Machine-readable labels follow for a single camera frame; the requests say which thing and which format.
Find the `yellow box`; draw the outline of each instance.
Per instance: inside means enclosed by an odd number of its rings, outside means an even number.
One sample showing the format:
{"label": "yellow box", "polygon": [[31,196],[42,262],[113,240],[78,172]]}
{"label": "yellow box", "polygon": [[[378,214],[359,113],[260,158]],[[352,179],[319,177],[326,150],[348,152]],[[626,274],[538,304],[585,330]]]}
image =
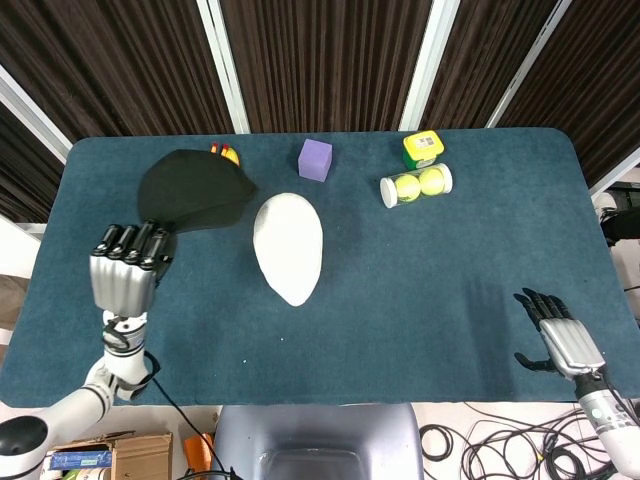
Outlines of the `yellow box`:
{"label": "yellow box", "polygon": [[436,161],[436,157],[444,152],[444,144],[433,130],[405,137],[402,144],[404,162],[409,170],[431,165]]}

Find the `gray chair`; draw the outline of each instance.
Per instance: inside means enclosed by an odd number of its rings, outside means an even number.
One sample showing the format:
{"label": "gray chair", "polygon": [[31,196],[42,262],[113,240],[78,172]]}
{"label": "gray chair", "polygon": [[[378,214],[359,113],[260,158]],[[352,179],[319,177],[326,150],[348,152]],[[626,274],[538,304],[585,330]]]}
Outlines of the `gray chair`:
{"label": "gray chair", "polygon": [[224,407],[216,453],[244,480],[423,480],[410,404]]}

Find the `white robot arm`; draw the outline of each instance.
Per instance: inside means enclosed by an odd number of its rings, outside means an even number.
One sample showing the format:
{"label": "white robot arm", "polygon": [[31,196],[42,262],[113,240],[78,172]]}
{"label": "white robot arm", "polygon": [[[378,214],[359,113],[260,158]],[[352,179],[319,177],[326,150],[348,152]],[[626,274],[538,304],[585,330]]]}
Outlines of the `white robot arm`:
{"label": "white robot arm", "polygon": [[90,260],[94,300],[104,309],[104,355],[78,390],[49,408],[0,424],[0,480],[39,478],[51,447],[76,440],[109,412],[116,396],[134,398],[159,371],[144,348],[146,312],[174,251],[175,238],[153,222],[107,229]]}

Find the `tennis ball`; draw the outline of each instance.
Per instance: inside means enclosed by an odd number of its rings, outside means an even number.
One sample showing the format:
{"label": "tennis ball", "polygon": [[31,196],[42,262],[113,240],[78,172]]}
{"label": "tennis ball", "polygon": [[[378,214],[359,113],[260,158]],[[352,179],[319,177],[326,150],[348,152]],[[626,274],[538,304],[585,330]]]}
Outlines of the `tennis ball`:
{"label": "tennis ball", "polygon": [[439,168],[427,168],[419,178],[420,189],[425,195],[440,195],[444,192],[444,174]]}
{"label": "tennis ball", "polygon": [[420,196],[420,181],[413,175],[402,175],[394,183],[401,202],[413,202]]}

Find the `table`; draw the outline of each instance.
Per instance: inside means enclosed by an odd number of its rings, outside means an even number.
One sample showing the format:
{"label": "table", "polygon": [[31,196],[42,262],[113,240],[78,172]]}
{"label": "table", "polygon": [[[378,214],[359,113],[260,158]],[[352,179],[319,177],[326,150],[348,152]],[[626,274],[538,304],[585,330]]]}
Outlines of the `table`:
{"label": "table", "polygon": [[[101,355],[90,250],[137,223],[144,172],[178,148],[229,143],[260,191],[239,224],[181,235],[149,312],[147,348],[180,404],[564,401],[573,386],[513,358],[545,355],[512,294],[563,298],[640,396],[640,333],[568,138],[553,129],[443,130],[449,195],[387,210],[380,177],[403,170],[407,133],[91,138],[72,149],[5,366],[0,398],[46,406]],[[333,144],[326,183],[299,178],[305,138]],[[253,220],[295,192],[324,230],[323,269],[293,308],[266,284]],[[141,404],[163,404],[153,387]]]}

